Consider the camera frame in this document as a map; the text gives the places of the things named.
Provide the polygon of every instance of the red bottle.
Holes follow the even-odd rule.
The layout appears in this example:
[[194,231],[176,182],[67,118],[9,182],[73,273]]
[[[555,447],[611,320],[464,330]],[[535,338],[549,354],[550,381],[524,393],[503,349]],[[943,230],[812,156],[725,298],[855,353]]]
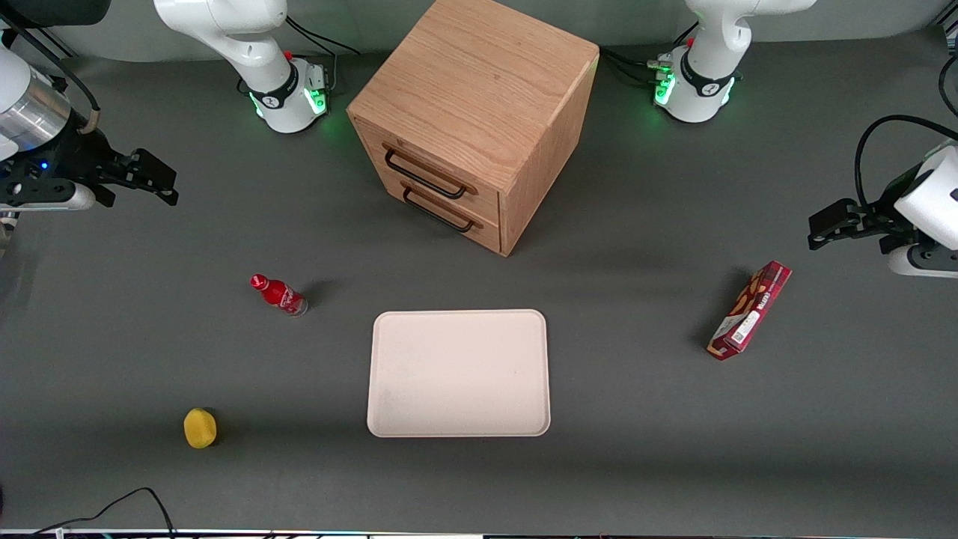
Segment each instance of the red bottle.
[[303,295],[288,287],[283,281],[271,281],[257,273],[249,280],[249,284],[262,293],[266,303],[283,309],[294,318],[304,315],[309,310],[309,303]]

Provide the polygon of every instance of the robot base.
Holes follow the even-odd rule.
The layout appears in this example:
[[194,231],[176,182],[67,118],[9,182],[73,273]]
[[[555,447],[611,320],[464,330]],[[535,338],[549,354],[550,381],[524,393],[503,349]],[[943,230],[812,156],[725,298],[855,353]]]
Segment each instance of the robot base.
[[[659,57],[660,60],[671,61],[677,66],[682,56],[689,48],[676,47],[670,53]],[[732,79],[724,88],[719,88],[715,95],[702,97],[696,88],[682,76],[681,70],[674,69],[669,76],[656,87],[652,102],[665,108],[676,120],[690,124],[698,124],[712,119],[719,109],[728,103],[735,79]]]
[[958,279],[958,262],[952,258],[955,254],[958,251],[947,251],[943,247],[918,249],[918,246],[902,246],[888,253],[888,268],[898,275]]
[[322,65],[313,65],[304,59],[290,61],[299,72],[299,85],[280,108],[268,108],[257,102],[256,113],[271,129],[280,133],[294,133],[308,128],[329,111],[326,72]]

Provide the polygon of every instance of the red box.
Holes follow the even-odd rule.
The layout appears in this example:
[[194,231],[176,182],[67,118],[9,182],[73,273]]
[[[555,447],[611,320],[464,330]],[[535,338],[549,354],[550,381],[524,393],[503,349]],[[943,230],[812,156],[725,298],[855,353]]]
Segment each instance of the red box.
[[743,352],[790,275],[791,269],[774,261],[752,275],[705,349],[720,361]]

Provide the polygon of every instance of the wooden cabinet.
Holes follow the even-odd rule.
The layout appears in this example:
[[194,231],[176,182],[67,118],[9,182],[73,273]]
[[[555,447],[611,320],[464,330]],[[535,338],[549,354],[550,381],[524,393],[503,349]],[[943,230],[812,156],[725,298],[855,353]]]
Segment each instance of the wooden cabinet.
[[437,0],[347,108],[386,191],[508,256],[579,143],[599,48]]

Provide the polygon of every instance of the drawer handle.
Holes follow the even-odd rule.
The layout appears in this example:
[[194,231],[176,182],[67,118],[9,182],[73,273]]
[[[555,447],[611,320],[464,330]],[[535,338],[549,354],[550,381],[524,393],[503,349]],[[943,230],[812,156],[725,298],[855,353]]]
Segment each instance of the drawer handle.
[[443,189],[442,187],[436,185],[435,183],[429,181],[428,179],[425,179],[424,177],[417,176],[407,171],[406,169],[403,169],[401,166],[393,162],[393,155],[396,155],[396,151],[393,149],[389,149],[389,151],[386,152],[386,165],[389,168],[393,169],[394,171],[400,173],[401,175],[406,176],[409,179],[421,184],[422,186],[428,187],[429,189],[432,189],[433,191],[435,191],[436,193],[439,193],[440,195],[446,197],[447,199],[453,199],[453,200],[461,198],[462,195],[466,193],[465,185],[461,186],[459,188],[459,191],[456,191],[455,193],[453,193],[451,191],[447,191],[446,189]]
[[450,221],[450,220],[448,220],[448,219],[443,218],[442,216],[436,215],[436,214],[435,214],[434,212],[432,212],[429,208],[427,208],[427,207],[425,207],[425,206],[423,206],[423,205],[417,204],[417,203],[415,203],[414,201],[412,201],[412,200],[409,198],[409,194],[412,193],[412,190],[413,190],[412,187],[406,187],[406,190],[402,192],[402,199],[405,200],[407,204],[409,204],[410,206],[412,206],[412,207],[418,209],[419,211],[421,211],[421,212],[423,212],[424,214],[426,214],[427,216],[429,216],[429,217],[435,219],[436,221],[438,221],[438,222],[440,222],[440,223],[442,223],[442,224],[448,226],[449,228],[452,228],[452,229],[455,230],[456,232],[459,232],[459,233],[461,233],[461,234],[465,234],[465,233],[469,232],[469,231],[472,229],[472,226],[475,224],[475,223],[472,221],[472,219],[470,219],[469,222],[466,223],[466,226],[460,226],[460,225],[458,225],[458,224],[456,224],[456,223],[453,223],[452,221]]

